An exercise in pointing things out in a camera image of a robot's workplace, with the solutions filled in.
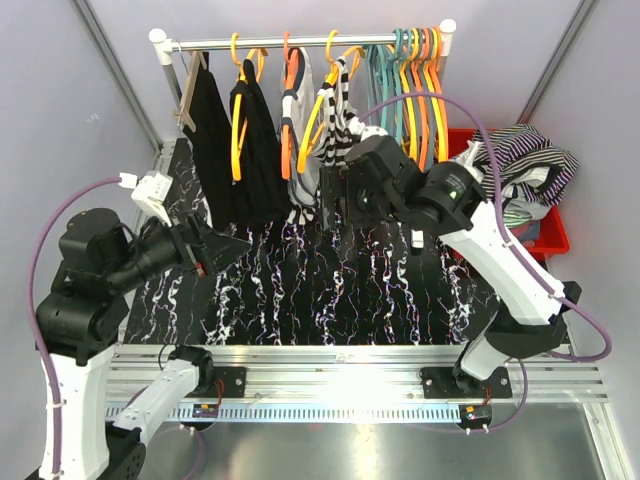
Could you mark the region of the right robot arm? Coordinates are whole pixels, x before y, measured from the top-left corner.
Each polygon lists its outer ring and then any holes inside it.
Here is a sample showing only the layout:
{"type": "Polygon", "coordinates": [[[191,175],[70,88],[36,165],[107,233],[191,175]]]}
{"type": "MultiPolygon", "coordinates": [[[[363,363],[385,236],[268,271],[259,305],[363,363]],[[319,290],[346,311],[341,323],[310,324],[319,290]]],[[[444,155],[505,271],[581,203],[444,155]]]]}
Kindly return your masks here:
{"type": "Polygon", "coordinates": [[[461,255],[499,296],[494,318],[471,340],[452,369],[465,397],[486,389],[507,360],[524,360],[559,347],[567,325],[565,301],[576,301],[576,282],[561,282],[500,226],[501,215],[462,165],[445,161],[428,171],[388,136],[356,144],[340,165],[319,170],[322,223],[354,227],[401,223],[431,234],[461,255]]]}

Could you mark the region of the black white striped tank top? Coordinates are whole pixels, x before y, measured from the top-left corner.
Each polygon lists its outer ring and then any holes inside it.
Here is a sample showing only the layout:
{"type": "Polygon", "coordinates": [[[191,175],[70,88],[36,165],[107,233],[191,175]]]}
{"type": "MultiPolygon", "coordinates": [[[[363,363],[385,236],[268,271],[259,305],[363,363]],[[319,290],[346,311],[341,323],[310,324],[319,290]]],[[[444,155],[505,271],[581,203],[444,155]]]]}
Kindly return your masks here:
{"type": "Polygon", "coordinates": [[[324,127],[312,150],[312,155],[323,166],[342,165],[355,145],[347,124],[358,113],[349,101],[350,71],[344,56],[334,61],[333,72],[337,74],[336,79],[324,82],[319,91],[322,101],[318,121],[324,127]]]}

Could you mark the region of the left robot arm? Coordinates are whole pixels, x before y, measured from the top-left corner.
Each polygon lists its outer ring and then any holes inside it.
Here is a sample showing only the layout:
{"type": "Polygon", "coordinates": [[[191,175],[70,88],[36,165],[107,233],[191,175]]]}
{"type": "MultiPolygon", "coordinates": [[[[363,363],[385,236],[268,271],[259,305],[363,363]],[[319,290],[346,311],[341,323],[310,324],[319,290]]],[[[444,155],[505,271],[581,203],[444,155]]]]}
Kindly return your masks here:
{"type": "Polygon", "coordinates": [[[49,383],[42,479],[136,479],[147,447],[179,402],[220,383],[212,354],[178,345],[156,379],[114,419],[106,417],[107,377],[126,295],[169,270],[215,276],[251,250],[197,214],[170,225],[156,218],[128,236],[106,208],[72,217],[59,240],[62,261],[49,294],[34,307],[49,383]]]}

